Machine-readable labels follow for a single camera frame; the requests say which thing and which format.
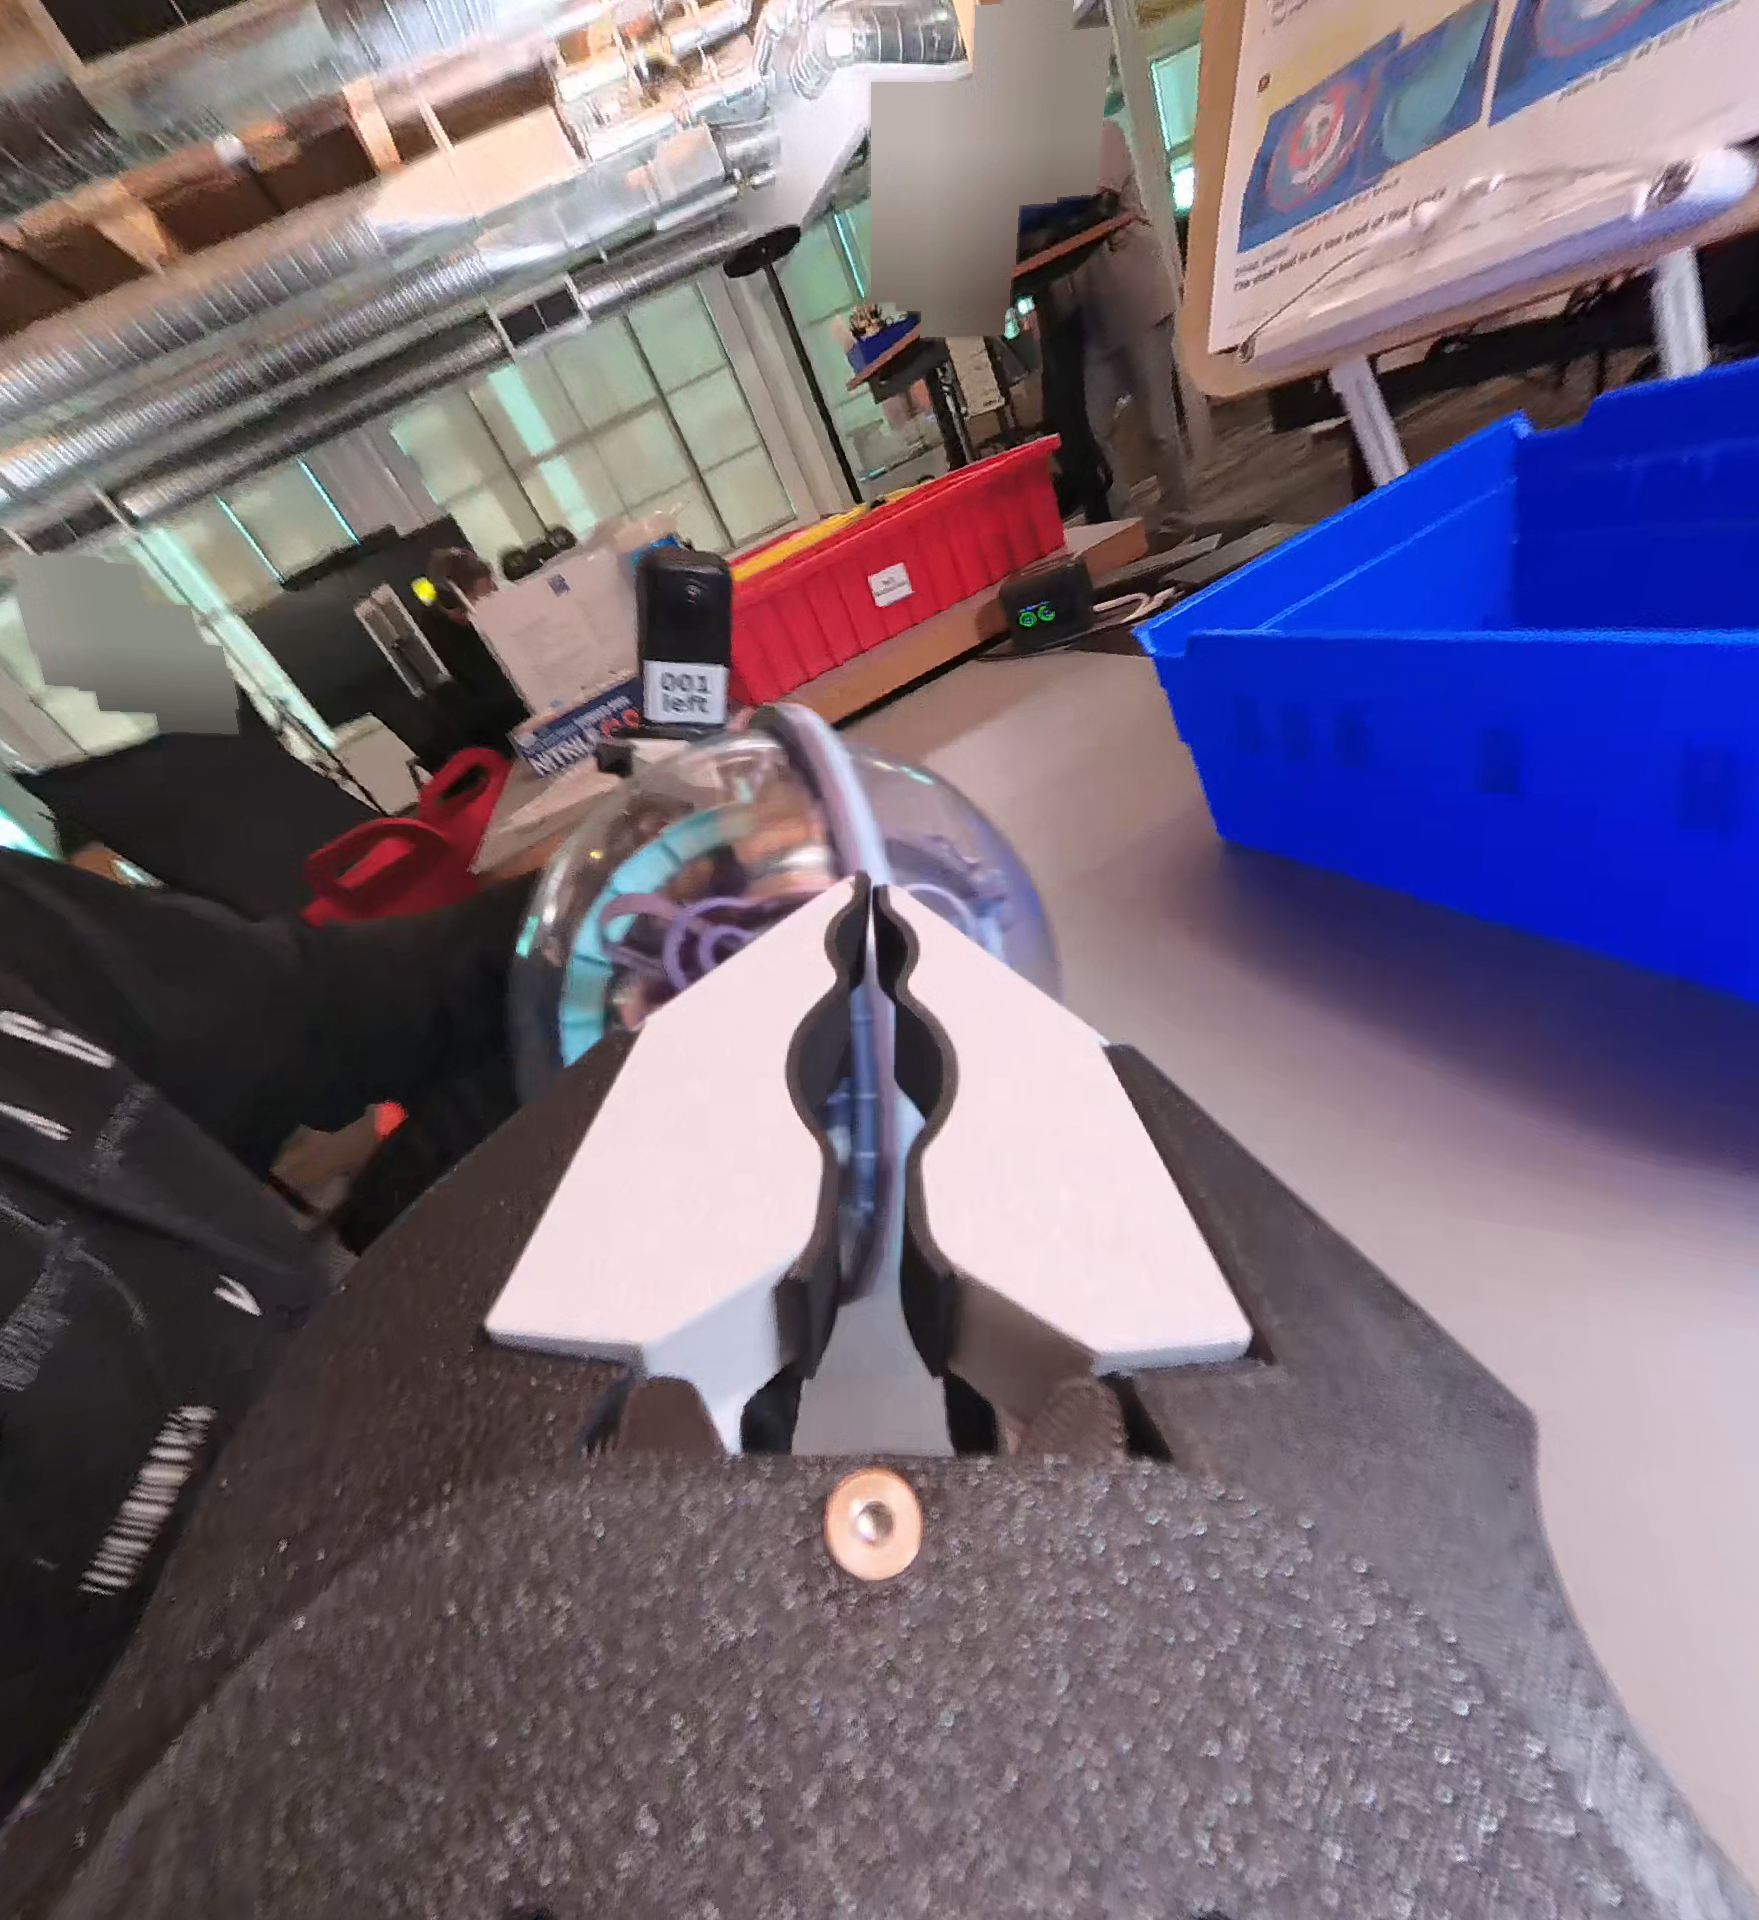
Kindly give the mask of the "blue plastic bin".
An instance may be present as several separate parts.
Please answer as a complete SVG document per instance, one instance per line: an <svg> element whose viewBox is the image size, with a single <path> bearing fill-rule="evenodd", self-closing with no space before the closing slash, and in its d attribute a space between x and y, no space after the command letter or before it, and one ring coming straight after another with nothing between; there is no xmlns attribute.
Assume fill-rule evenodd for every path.
<svg viewBox="0 0 1759 1920"><path fill-rule="evenodd" d="M1759 358L1497 419L1136 636L1220 839L1759 1006Z"/></svg>

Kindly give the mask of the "blue white glove box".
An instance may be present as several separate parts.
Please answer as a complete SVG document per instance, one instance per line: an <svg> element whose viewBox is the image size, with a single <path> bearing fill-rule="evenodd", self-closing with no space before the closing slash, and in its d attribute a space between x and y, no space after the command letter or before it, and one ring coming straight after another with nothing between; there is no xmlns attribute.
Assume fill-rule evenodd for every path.
<svg viewBox="0 0 1759 1920"><path fill-rule="evenodd" d="M547 710L508 732L519 763L534 781L554 781L574 768L600 765L603 746L643 725L640 679L625 679L568 710Z"/></svg>

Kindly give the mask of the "clear plastic maze ball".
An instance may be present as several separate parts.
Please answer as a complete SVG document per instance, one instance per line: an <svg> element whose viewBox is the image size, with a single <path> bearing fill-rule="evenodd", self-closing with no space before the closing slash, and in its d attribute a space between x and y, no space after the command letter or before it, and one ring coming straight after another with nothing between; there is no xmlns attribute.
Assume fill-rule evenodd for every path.
<svg viewBox="0 0 1759 1920"><path fill-rule="evenodd" d="M1061 998L1004 830L941 775L780 703L624 775L539 876L510 987L520 1097L858 874Z"/></svg>

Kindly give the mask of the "silver ventilation duct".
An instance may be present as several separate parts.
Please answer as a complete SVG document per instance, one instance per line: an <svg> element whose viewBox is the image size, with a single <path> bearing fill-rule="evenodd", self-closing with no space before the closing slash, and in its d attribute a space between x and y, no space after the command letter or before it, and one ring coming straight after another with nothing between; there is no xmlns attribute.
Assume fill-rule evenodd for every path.
<svg viewBox="0 0 1759 1920"><path fill-rule="evenodd" d="M975 4L0 4L0 541L160 518L609 257L810 212Z"/></svg>

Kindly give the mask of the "red plastic bin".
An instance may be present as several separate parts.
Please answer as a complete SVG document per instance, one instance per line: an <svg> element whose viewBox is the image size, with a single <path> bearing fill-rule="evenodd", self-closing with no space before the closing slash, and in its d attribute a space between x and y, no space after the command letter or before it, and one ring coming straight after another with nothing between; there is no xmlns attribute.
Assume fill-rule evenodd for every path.
<svg viewBox="0 0 1759 1920"><path fill-rule="evenodd" d="M1064 546L1058 438L1027 440L731 561L731 699L776 701Z"/></svg>

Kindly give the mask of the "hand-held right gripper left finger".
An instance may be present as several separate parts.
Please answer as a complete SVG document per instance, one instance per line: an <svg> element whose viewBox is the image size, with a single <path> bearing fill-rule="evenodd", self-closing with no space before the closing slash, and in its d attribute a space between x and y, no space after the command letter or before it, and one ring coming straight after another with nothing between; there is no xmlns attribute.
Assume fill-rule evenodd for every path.
<svg viewBox="0 0 1759 1920"><path fill-rule="evenodd" d="M682 1381L722 1449L773 1381L819 1368L843 1282L827 1105L869 903L868 877L838 881L628 1037L485 1312L494 1345Z"/></svg>

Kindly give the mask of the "small black digital timer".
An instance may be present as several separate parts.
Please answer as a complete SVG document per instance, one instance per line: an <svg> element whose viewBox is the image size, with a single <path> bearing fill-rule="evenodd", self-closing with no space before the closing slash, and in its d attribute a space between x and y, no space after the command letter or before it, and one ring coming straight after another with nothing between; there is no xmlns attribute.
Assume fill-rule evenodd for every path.
<svg viewBox="0 0 1759 1920"><path fill-rule="evenodd" d="M1060 552L1006 576L997 601L1003 648L1015 657L1068 646L1095 625L1095 583L1078 552Z"/></svg>

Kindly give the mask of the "white printed sign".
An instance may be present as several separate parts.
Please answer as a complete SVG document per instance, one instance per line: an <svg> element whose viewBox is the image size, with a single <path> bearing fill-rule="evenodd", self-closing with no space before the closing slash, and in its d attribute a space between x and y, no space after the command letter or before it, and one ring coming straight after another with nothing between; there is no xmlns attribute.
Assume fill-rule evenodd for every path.
<svg viewBox="0 0 1759 1920"><path fill-rule="evenodd" d="M575 546L478 598L473 618L532 719L638 679L632 566L612 544Z"/></svg>

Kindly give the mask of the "wooden instruction board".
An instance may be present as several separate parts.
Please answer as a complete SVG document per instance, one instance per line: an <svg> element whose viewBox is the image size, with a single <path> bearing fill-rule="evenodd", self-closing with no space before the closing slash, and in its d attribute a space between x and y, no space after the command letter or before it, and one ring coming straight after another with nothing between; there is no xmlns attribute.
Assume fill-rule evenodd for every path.
<svg viewBox="0 0 1759 1920"><path fill-rule="evenodd" d="M1384 307L1314 301L1235 331L1255 265L1443 185L1718 145L1759 158L1759 3L1205 4L1197 139L1179 342L1205 395L1241 397L1759 232L1758 185L1689 234L1504 290L1401 284Z"/></svg>

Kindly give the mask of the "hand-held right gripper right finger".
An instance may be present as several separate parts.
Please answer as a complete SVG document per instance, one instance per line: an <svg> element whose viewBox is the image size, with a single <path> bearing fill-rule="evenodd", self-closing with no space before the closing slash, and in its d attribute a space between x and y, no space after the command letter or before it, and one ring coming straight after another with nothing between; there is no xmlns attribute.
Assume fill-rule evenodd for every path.
<svg viewBox="0 0 1759 1920"><path fill-rule="evenodd" d="M936 1379L1027 1443L1060 1395L1251 1357L1116 1051L917 896L871 898L897 1091L899 1301Z"/></svg>

